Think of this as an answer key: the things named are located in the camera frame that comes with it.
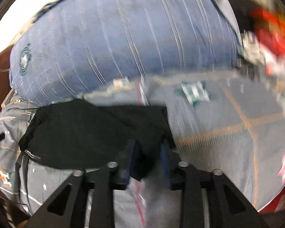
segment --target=screw head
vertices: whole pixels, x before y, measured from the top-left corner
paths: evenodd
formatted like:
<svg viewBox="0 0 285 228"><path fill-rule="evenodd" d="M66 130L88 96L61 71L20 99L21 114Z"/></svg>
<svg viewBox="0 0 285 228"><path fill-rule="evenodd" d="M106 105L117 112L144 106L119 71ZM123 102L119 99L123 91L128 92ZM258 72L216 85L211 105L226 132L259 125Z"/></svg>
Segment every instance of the screw head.
<svg viewBox="0 0 285 228"><path fill-rule="evenodd" d="M179 167L187 167L189 164L186 161L180 161L178 162Z"/></svg>
<svg viewBox="0 0 285 228"><path fill-rule="evenodd" d="M82 170L76 170L74 173L73 173L73 176L75 177L81 177L83 175L83 171Z"/></svg>
<svg viewBox="0 0 285 228"><path fill-rule="evenodd" d="M215 176L221 176L223 174L223 172L220 169L214 169L212 171L213 175Z"/></svg>
<svg viewBox="0 0 285 228"><path fill-rule="evenodd" d="M115 168L117 166L118 166L118 163L115 161L107 163L107 167L109 167L109 168Z"/></svg>

